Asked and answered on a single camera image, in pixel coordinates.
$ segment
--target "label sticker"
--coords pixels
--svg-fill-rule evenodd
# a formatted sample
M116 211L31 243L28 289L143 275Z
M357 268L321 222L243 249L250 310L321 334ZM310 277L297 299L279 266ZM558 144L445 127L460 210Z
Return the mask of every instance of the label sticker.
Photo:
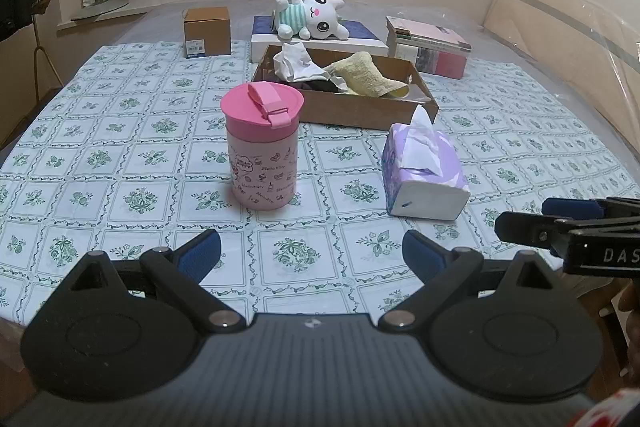
M187 58L204 57L204 39L186 41L185 45L187 48Z

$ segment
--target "blue gripper pad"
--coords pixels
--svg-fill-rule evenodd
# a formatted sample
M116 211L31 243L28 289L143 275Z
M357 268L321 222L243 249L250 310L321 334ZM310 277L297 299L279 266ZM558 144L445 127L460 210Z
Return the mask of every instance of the blue gripper pad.
M412 232L402 238L402 257L416 277L426 283L445 269L447 260L442 252L420 240L422 234Z
M178 260L178 270L199 283L220 261L220 235L216 230L206 230L178 248L175 253L182 254Z
M568 200L546 198L542 203L545 216L562 216L570 219L602 219L604 209L594 200Z

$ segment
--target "pink handle strap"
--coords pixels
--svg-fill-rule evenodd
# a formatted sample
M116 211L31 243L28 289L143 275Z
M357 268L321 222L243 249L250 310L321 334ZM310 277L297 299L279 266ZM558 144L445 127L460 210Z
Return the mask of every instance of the pink handle strap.
M287 112L289 107L270 83L250 82L248 92L249 97L260 107L262 116L271 123L271 128L291 125L291 118Z

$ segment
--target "open cardboard tray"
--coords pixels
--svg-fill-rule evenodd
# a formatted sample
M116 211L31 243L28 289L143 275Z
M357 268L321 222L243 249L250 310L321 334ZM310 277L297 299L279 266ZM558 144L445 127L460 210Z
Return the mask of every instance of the open cardboard tray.
M257 70L255 70L252 82L261 80L278 81L278 77L273 70L273 56L279 51L281 51L279 46L269 46L266 49ZM311 60L321 68L352 55L329 50L307 49L307 51ZM407 60L398 58L378 57L375 55L372 55L371 58L383 76L399 80L405 84L415 84L425 96L429 97L429 100L418 104L417 102L394 100L392 98L374 98L372 96L354 94L301 90L305 103L300 112L300 121L388 131L393 123L410 123L415 107L422 105L433 122L438 113L438 104L433 99L414 65Z

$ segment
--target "yellow towel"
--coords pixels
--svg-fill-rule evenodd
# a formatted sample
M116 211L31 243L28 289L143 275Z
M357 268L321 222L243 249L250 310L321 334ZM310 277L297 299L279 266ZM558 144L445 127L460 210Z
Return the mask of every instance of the yellow towel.
M367 52L357 52L324 68L331 76L341 76L358 94L379 97L384 94L404 96L409 86L382 76Z

